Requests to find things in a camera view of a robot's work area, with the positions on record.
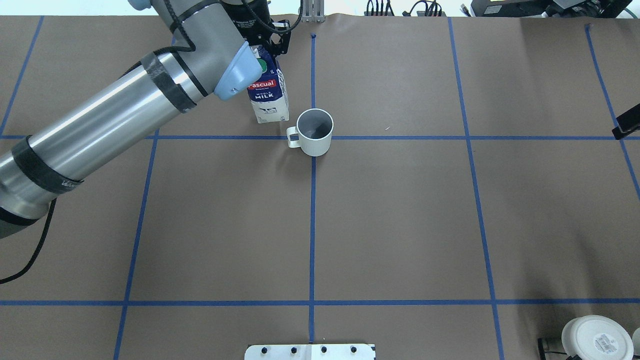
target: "black band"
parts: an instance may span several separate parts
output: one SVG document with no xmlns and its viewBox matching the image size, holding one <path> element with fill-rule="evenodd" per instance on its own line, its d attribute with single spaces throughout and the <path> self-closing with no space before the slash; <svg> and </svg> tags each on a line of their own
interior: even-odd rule
<svg viewBox="0 0 640 360">
<path fill-rule="evenodd" d="M 187 66 L 187 63 L 184 62 L 184 60 L 182 59 L 182 57 L 180 56 L 180 53 L 175 52 L 172 53 L 173 56 L 175 57 L 176 61 L 178 61 L 178 64 L 180 64 L 180 66 L 182 67 L 182 69 L 184 70 L 184 72 L 187 74 L 187 76 L 189 76 L 189 79 L 191 79 L 191 82 L 196 86 L 196 88 L 198 88 L 198 91 L 200 91 L 200 93 L 202 94 L 202 96 L 207 97 L 207 95 L 209 95 L 207 93 L 207 91 L 204 89 L 204 86 L 202 86 L 202 84 L 198 81 L 198 79 L 196 78 L 196 76 L 193 74 L 193 72 L 191 71 L 191 69 L 189 69 L 189 67 Z"/>
<path fill-rule="evenodd" d="M 196 106 L 196 103 L 191 100 L 182 86 L 173 82 L 171 75 L 169 75 L 169 72 L 167 72 L 156 54 L 148 53 L 140 62 L 158 89 L 181 113 L 185 113 Z"/>
<path fill-rule="evenodd" d="M 18 226 L 29 226 L 38 221 L 38 219 L 19 217 L 18 215 L 14 215 L 3 208 L 0 208 L 0 220 Z"/>
<path fill-rule="evenodd" d="M 193 5 L 191 8 L 188 8 L 184 13 L 178 16 L 178 21 L 174 21 L 173 24 L 171 24 L 171 26 L 169 27 L 169 31 L 171 31 L 171 33 L 173 34 L 173 32 L 178 28 L 178 24 L 182 24 L 190 16 L 206 8 L 207 6 L 218 4 L 219 2 L 220 0 L 203 0 L 196 5 Z"/>
<path fill-rule="evenodd" d="M 34 184 L 51 193 L 70 192 L 82 184 L 82 181 L 69 179 L 50 168 L 29 145 L 27 136 L 11 149 L 13 160 L 20 170 Z"/>
</svg>

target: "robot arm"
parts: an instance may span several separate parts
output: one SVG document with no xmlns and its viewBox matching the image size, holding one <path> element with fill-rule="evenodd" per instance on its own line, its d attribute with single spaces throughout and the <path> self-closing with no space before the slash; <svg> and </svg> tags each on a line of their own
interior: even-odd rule
<svg viewBox="0 0 640 360">
<path fill-rule="evenodd" d="M 214 93 L 227 100 L 262 69 L 218 0 L 129 0 L 153 6 L 175 46 L 0 156 L 0 238 L 35 223 L 59 195 Z"/>
</svg>

